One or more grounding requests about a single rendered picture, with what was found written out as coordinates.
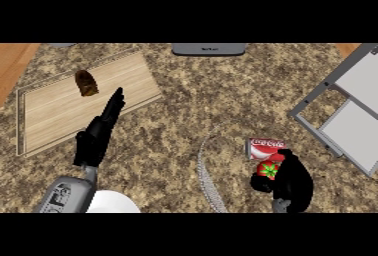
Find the pale wooden cutting board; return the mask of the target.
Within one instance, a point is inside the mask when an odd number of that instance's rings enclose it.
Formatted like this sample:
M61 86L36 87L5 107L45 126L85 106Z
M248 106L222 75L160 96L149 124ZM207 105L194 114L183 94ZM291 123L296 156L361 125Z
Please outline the pale wooden cutting board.
M17 90L17 155L30 157L71 139L123 88L126 114L163 97L141 51L123 51L87 68L99 93L83 96L68 71Z

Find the grey tiered shelf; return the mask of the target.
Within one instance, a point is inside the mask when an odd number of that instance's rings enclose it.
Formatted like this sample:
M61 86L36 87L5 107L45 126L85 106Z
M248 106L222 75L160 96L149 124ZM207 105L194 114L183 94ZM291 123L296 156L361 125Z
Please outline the grey tiered shelf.
M346 101L319 128L300 115L316 97L338 91ZM378 43L362 43L290 111L337 157L368 177L378 171Z

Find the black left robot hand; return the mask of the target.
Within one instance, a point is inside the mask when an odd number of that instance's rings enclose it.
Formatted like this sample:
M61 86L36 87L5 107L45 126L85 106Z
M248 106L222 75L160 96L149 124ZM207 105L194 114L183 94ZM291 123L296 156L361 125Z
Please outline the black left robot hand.
M85 131L76 136L77 150L74 164L98 167L107 153L113 129L126 105L123 88L118 88L108 100L101 116L96 116Z

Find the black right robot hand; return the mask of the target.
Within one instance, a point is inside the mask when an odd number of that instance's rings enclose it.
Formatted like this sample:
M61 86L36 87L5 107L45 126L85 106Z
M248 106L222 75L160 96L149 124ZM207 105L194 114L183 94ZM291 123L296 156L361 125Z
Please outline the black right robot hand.
M279 149L285 156L275 179L253 174L250 185L254 190L274 193L274 200L282 198L291 201L287 213L303 213L313 197L313 179L310 173L290 149Z

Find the red and white can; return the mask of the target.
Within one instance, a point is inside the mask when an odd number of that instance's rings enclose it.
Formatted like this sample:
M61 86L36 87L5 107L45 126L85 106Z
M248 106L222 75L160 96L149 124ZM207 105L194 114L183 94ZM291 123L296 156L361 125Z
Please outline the red and white can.
M245 141L245 152L250 160L282 162L285 156L278 153L278 150L285 148L287 144L282 140L248 138Z

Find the grey appliance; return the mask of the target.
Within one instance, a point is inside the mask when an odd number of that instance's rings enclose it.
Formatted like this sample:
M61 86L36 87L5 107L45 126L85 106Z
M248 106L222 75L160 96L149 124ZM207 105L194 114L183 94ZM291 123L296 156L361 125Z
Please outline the grey appliance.
M172 51L181 56L238 56L245 53L245 43L173 43Z

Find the white rounded object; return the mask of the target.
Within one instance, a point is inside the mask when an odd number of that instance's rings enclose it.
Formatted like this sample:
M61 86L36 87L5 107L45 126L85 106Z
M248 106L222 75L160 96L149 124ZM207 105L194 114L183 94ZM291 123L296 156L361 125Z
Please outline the white rounded object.
M139 213L141 209L132 199L120 192L99 190L87 209L89 213Z

